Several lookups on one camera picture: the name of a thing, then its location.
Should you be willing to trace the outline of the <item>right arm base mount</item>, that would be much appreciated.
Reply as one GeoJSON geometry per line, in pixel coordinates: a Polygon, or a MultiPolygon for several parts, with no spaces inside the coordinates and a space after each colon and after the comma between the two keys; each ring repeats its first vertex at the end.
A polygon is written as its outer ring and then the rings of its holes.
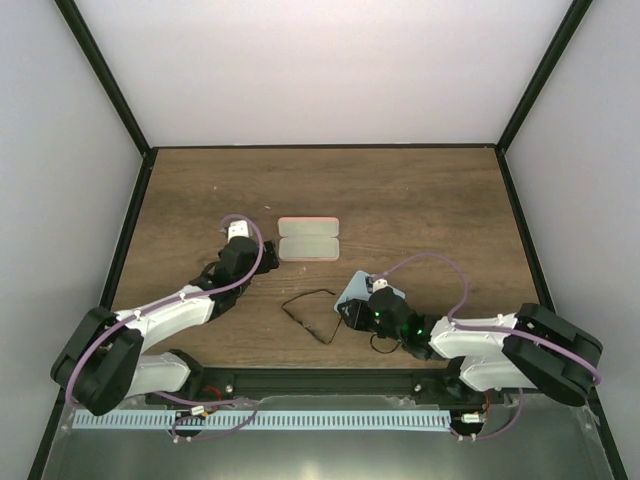
{"type": "Polygon", "coordinates": [[[486,396],[473,390],[446,369],[415,370],[411,374],[412,395],[419,404],[434,404],[444,409],[476,408],[486,396]]]}

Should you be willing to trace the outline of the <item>pink glasses case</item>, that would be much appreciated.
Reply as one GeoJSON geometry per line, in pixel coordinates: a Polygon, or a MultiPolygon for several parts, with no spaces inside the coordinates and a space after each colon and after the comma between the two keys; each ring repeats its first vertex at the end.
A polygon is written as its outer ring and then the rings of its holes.
{"type": "Polygon", "coordinates": [[[303,262],[339,259],[340,223],[336,217],[281,217],[277,227],[280,260],[303,262]]]}

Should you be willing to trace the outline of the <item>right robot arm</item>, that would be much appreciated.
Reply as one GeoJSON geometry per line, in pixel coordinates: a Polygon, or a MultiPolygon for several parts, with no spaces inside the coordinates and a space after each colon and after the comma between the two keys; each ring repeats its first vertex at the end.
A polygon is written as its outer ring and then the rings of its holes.
{"type": "Polygon", "coordinates": [[[334,309],[347,327],[393,339],[419,360],[453,361],[444,389],[458,403],[486,390],[536,389],[579,407],[600,381],[602,343],[538,304],[492,318],[451,319],[420,314],[384,287],[364,298],[343,296],[334,309]]]}

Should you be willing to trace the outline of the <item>light blue cleaning cloth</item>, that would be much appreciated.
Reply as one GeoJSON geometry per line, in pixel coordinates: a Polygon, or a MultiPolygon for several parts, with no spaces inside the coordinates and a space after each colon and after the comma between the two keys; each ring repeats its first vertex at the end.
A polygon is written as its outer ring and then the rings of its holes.
{"type": "MultiPolygon", "coordinates": [[[[373,276],[363,270],[358,270],[355,272],[355,274],[353,275],[353,277],[351,278],[351,280],[348,282],[347,286],[345,287],[345,289],[343,290],[343,292],[340,294],[340,296],[338,297],[338,300],[336,301],[336,303],[334,304],[334,311],[336,313],[337,312],[337,306],[340,303],[343,303],[345,301],[348,300],[352,300],[352,299],[359,299],[359,300],[364,300],[364,301],[368,301],[369,298],[371,297],[372,294],[369,294],[367,292],[366,289],[366,285],[365,285],[365,278],[368,276],[373,276]]],[[[397,288],[391,286],[389,284],[389,286],[393,292],[400,296],[401,298],[405,297],[405,293],[402,292],[401,290],[398,290],[397,288]]]]}

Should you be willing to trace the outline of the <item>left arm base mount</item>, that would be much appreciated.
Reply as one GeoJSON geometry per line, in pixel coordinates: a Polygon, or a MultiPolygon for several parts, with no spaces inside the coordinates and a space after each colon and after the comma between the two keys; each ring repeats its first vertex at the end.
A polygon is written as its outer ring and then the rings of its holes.
{"type": "Polygon", "coordinates": [[[235,371],[205,367],[192,373],[177,391],[168,394],[189,401],[210,402],[231,400],[235,395],[235,371]]]}

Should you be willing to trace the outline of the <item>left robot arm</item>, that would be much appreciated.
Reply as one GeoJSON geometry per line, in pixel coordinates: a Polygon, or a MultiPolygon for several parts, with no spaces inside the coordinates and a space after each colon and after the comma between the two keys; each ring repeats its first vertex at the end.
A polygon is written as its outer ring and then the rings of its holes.
{"type": "Polygon", "coordinates": [[[272,241],[235,236],[217,261],[178,292],[132,310],[89,310],[53,363],[52,379],[70,406],[101,416],[139,395],[195,406],[204,392],[204,368],[189,354],[149,349],[233,308],[256,275],[279,266],[272,241]]]}

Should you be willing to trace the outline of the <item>black sunglasses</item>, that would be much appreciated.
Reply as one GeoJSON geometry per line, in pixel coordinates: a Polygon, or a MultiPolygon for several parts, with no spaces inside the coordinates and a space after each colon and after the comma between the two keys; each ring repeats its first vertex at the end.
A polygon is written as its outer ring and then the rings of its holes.
{"type": "Polygon", "coordinates": [[[333,309],[337,294],[326,288],[301,292],[281,305],[282,313],[321,345],[331,345],[342,318],[333,309]]]}

